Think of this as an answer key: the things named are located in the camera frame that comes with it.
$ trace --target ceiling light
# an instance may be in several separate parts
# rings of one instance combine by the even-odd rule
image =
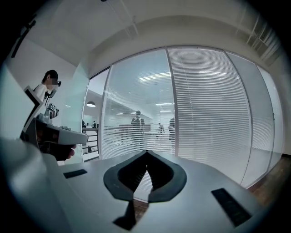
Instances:
[[[162,103],[162,104],[156,104],[157,106],[159,105],[172,105],[172,103]]]
[[[156,74],[156,75],[151,75],[151,76],[140,78],[140,81],[141,82],[145,82],[145,81],[150,81],[152,79],[166,78],[166,77],[169,77],[169,76],[171,76],[170,72],[160,73],[160,74]]]
[[[86,105],[88,107],[96,107],[96,105],[95,105],[95,103],[93,101],[89,101]]]
[[[199,71],[199,74],[201,75],[211,75],[211,76],[222,76],[225,77],[227,75],[227,73],[223,73],[223,72],[215,72],[215,71]]]

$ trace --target floor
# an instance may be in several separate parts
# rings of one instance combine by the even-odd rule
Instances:
[[[274,168],[257,184],[249,188],[262,206],[274,201],[291,173],[291,156],[282,157]],[[138,222],[148,208],[148,203],[134,200],[135,219]]]

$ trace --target white shirt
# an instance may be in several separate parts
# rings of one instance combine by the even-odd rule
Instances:
[[[45,100],[45,93],[47,92],[47,87],[44,84],[40,84],[35,89],[36,96],[41,100]]]

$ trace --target black slot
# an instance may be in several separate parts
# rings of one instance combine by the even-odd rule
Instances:
[[[211,193],[235,227],[251,218],[251,215],[224,188],[213,190]]]
[[[64,176],[66,179],[72,178],[72,177],[77,177],[83,174],[86,174],[87,171],[85,171],[84,169],[81,170],[77,170],[77,171],[73,171],[73,172],[66,172],[64,173]]]

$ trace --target ceiling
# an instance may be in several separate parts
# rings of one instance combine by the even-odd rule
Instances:
[[[55,0],[38,13],[27,38],[77,66],[114,34],[134,40],[141,22],[177,15],[216,20],[248,34],[257,18],[239,0]]]

